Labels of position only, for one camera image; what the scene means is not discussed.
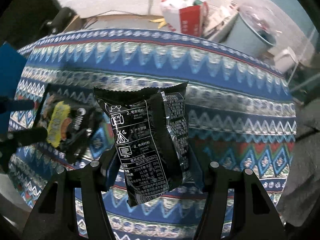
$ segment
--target banana peel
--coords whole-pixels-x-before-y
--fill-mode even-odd
[[[167,25],[167,22],[165,21],[164,18],[161,18],[161,19],[156,19],[156,20],[150,20],[150,22],[153,22],[153,23],[159,23],[158,25],[158,29],[161,29],[162,27],[166,26]]]

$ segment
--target icon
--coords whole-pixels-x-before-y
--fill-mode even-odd
[[[115,109],[118,109],[118,111],[120,111],[121,106],[111,106],[110,112],[112,112],[112,110],[115,110]]]
[[[121,131],[119,131],[117,143],[126,143],[126,142],[129,142],[129,140],[126,137],[124,137]]]
[[[129,157],[132,154],[131,147],[130,146],[119,147],[119,153],[122,157]]]
[[[117,126],[119,124],[124,124],[124,120],[123,120],[123,116],[119,113],[119,114],[114,114],[111,117],[111,123],[113,126]]]

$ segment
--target bolt head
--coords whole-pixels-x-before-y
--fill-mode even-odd
[[[99,166],[99,161],[92,161],[91,163],[90,163],[90,166],[91,167],[97,167],[97,166]]]
[[[253,174],[253,171],[251,169],[245,169],[244,172],[248,175]]]
[[[210,163],[210,166],[213,167],[213,168],[218,168],[218,167],[219,167],[219,163],[217,163],[217,162],[211,162],[211,163]]]
[[[57,173],[58,174],[61,174],[63,172],[64,172],[64,167],[60,166],[60,167],[57,168]]]

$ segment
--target plastic bag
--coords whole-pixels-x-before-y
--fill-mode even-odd
[[[188,176],[186,86],[94,89],[97,102],[111,119],[131,207],[173,190]]]

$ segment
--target blue object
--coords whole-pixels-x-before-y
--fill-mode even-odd
[[[14,98],[17,86],[27,60],[8,43],[0,47],[0,93],[1,96]],[[10,112],[0,115],[0,133],[8,131]]]

